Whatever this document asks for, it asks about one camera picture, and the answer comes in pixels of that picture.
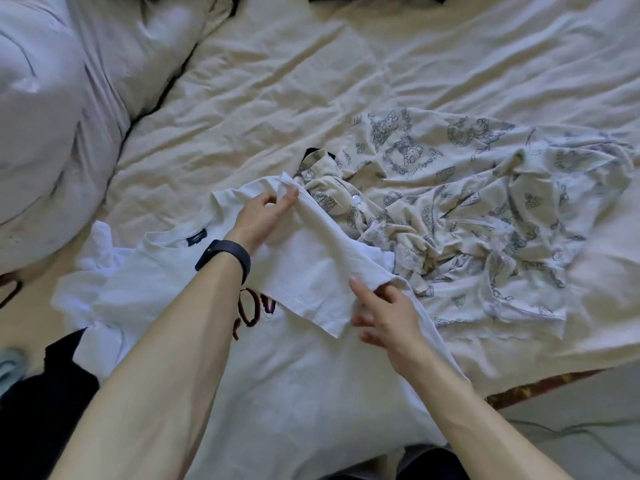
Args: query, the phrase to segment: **black fitness band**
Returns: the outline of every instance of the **black fitness band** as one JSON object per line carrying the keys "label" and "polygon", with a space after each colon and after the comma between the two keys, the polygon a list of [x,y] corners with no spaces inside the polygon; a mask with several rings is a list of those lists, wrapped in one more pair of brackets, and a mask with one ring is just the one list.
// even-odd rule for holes
{"label": "black fitness band", "polygon": [[251,257],[249,253],[240,244],[234,241],[219,241],[214,239],[207,249],[204,250],[200,259],[196,263],[196,271],[202,269],[202,267],[211,261],[212,257],[218,253],[233,254],[242,266],[242,284],[246,281],[249,271],[251,271]]}

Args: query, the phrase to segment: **white t-shirt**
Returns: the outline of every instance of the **white t-shirt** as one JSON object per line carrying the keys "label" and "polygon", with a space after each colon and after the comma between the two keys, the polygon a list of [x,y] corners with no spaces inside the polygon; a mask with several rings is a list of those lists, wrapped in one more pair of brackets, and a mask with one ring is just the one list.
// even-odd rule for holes
{"label": "white t-shirt", "polygon": [[[283,175],[212,193],[189,223],[147,234],[98,293],[90,308],[97,323],[75,361],[98,375],[110,372],[104,364],[91,370],[96,357],[117,351],[113,369],[194,277],[204,249],[228,233],[244,203],[265,190],[282,194],[281,183],[296,185]],[[206,237],[196,242],[203,229]],[[407,282],[384,267],[382,251],[360,246],[301,189],[293,211],[252,256],[244,318],[188,479],[317,479],[406,444],[445,442],[385,352],[361,343],[349,325],[359,306],[351,276],[371,288],[394,281],[415,300]],[[69,281],[61,284],[59,307],[60,295],[73,291]],[[74,320],[73,300],[65,303]],[[457,369],[415,303],[423,333]]]}

